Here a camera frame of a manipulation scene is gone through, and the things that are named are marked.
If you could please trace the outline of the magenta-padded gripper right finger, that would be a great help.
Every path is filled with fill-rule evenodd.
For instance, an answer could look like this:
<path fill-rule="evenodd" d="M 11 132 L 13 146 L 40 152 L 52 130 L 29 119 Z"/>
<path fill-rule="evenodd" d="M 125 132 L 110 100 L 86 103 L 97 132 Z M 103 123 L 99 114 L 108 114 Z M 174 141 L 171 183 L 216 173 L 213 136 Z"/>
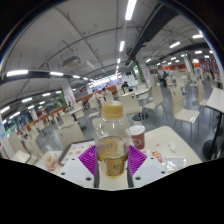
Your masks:
<path fill-rule="evenodd" d="M 168 175 L 164 166 L 154 156 L 145 155 L 129 146 L 127 182 L 129 188 L 140 188 Z"/>

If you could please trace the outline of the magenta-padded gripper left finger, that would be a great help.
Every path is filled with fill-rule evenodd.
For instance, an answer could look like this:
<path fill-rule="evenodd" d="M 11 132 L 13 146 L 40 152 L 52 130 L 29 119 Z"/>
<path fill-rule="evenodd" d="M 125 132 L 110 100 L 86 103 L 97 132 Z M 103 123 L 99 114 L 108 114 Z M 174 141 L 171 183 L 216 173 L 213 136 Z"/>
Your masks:
<path fill-rule="evenodd" d="M 80 156 L 69 159 L 59 176 L 84 188 L 98 188 L 100 176 L 95 146 L 88 148 Z"/>

